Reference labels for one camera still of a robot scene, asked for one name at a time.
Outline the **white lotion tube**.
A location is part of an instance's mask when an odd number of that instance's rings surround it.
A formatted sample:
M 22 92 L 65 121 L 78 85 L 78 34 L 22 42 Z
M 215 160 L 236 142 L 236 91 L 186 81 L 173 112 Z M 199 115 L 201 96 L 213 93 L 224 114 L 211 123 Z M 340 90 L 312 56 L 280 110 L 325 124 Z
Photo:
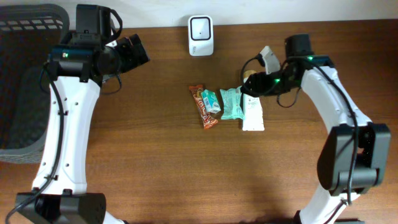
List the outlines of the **white lotion tube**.
M 243 131 L 263 131 L 263 110 L 259 97 L 243 94 Z

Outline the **teal wet wipes pack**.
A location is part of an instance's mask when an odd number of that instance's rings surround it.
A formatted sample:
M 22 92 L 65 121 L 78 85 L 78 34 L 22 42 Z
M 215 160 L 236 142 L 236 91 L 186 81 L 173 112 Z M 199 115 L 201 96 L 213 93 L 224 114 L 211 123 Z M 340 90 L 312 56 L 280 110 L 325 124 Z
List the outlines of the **teal wet wipes pack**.
M 241 90 L 230 88 L 229 90 L 220 90 L 223 100 L 223 115 L 221 119 L 244 119 L 244 113 L 241 107 Z

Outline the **teal tissue pack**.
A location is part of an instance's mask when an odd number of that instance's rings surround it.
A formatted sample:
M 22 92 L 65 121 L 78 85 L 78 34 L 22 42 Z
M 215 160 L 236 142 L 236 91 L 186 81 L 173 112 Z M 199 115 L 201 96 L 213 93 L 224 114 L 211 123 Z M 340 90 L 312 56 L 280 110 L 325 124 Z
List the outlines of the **teal tissue pack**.
M 215 92 L 210 90 L 204 90 L 201 93 L 201 96 L 203 98 L 203 102 L 205 104 L 207 112 L 217 114 L 218 112 L 221 111 L 221 107 Z

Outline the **orange candy bar wrapper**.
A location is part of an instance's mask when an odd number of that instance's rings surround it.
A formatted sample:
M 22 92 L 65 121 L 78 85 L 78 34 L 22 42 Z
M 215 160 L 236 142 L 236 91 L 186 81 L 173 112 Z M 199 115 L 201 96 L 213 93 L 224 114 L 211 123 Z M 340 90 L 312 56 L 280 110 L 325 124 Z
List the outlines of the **orange candy bar wrapper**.
M 195 100 L 199 114 L 203 121 L 204 129 L 212 128 L 215 124 L 218 123 L 218 120 L 212 117 L 206 110 L 205 103 L 201 95 L 204 91 L 203 85 L 189 86 L 188 89 L 190 90 L 190 93 L 192 94 Z

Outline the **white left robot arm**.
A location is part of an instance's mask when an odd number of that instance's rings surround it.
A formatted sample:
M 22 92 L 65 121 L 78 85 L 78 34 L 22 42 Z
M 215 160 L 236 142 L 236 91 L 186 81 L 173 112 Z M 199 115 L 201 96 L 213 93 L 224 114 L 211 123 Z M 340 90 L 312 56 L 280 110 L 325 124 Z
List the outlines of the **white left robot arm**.
M 122 37 L 114 9 L 76 7 L 76 29 L 56 45 L 42 71 L 50 111 L 44 153 L 30 192 L 19 193 L 13 213 L 33 223 L 118 223 L 102 193 L 89 193 L 86 151 L 102 84 L 149 61 L 138 35 Z

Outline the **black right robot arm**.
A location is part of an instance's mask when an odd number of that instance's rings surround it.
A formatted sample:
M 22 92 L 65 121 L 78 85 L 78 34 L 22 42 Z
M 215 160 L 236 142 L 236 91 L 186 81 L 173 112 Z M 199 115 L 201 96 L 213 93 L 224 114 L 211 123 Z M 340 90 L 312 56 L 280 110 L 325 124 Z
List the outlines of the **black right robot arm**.
M 255 57 L 263 72 L 243 68 L 241 92 L 280 97 L 303 91 L 322 117 L 328 137 L 317 162 L 319 185 L 307 206 L 290 223 L 359 223 L 339 219 L 342 211 L 384 179 L 391 143 L 386 124 L 373 123 L 354 103 L 328 55 L 314 53 L 308 34 L 284 40 L 286 59 L 269 47 Z

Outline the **white barcode scanner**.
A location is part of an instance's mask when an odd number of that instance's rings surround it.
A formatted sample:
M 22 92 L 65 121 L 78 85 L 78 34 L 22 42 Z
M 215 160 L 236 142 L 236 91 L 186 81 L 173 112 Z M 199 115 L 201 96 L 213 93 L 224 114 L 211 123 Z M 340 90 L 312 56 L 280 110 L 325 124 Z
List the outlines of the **white barcode scanner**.
M 213 19 L 210 16 L 197 15 L 188 19 L 188 49 L 193 57 L 213 54 Z

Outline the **grey plastic basket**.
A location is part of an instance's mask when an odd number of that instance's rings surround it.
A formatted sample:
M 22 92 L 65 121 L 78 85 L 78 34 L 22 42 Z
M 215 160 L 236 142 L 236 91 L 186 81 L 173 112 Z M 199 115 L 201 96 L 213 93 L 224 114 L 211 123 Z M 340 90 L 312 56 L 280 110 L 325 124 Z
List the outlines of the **grey plastic basket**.
M 56 4 L 1 7 L 1 161 L 34 164 L 44 151 L 50 96 L 42 66 L 69 30 Z

